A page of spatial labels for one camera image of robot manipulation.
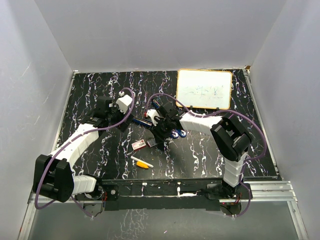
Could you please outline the staple tray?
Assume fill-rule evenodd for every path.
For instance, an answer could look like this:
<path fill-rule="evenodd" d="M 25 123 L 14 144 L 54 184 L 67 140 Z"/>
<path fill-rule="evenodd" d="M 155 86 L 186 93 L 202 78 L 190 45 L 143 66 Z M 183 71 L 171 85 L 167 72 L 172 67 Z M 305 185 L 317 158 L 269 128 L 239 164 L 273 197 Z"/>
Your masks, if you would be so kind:
<path fill-rule="evenodd" d="M 148 139 L 146 143 L 149 148 L 155 147 L 157 145 L 155 138 Z"/>

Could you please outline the red white staple box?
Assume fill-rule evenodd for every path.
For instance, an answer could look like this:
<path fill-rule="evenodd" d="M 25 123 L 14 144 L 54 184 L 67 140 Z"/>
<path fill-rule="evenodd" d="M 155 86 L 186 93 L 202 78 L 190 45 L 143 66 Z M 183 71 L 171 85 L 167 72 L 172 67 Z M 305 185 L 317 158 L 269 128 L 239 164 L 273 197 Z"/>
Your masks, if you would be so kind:
<path fill-rule="evenodd" d="M 132 147 L 132 149 L 133 149 L 134 151 L 137 151 L 137 150 L 139 150 L 139 149 L 142 149 L 142 148 L 144 148 L 144 147 L 146 147 L 146 146 L 147 146 L 147 144 L 146 144 L 146 142 L 145 142 L 143 139 L 141 139 L 141 140 L 139 140 L 139 141 L 136 141 L 136 142 L 134 142 L 134 143 L 131 144 L 131 147 Z"/>

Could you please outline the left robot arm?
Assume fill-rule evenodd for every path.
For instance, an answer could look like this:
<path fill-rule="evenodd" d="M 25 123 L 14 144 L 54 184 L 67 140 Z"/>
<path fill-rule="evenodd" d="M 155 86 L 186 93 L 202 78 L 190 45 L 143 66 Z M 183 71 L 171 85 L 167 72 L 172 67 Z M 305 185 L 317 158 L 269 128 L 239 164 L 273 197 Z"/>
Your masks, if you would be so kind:
<path fill-rule="evenodd" d="M 86 193 L 97 200 L 103 195 L 102 185 L 90 175 L 73 176 L 73 167 L 86 149 L 102 133 L 111 128 L 126 129 L 132 118 L 133 98 L 129 95 L 113 101 L 101 96 L 96 106 L 81 121 L 76 131 L 59 148 L 49 155 L 39 155 L 35 161 L 32 190 L 38 196 L 44 196 L 61 203 L 70 197 Z"/>

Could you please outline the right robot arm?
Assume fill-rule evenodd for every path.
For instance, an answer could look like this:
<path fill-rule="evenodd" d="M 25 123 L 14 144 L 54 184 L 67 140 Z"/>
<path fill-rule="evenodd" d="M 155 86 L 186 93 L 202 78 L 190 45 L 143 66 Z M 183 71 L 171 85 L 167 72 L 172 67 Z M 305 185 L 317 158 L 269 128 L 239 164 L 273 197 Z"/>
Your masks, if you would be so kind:
<path fill-rule="evenodd" d="M 191 110 L 179 112 L 167 103 L 158 109 L 147 110 L 145 116 L 152 122 L 150 131 L 158 143 L 164 142 L 172 130 L 196 131 L 213 137 L 225 159 L 223 194 L 230 199 L 240 194 L 241 172 L 252 137 L 235 113 L 205 117 Z"/>

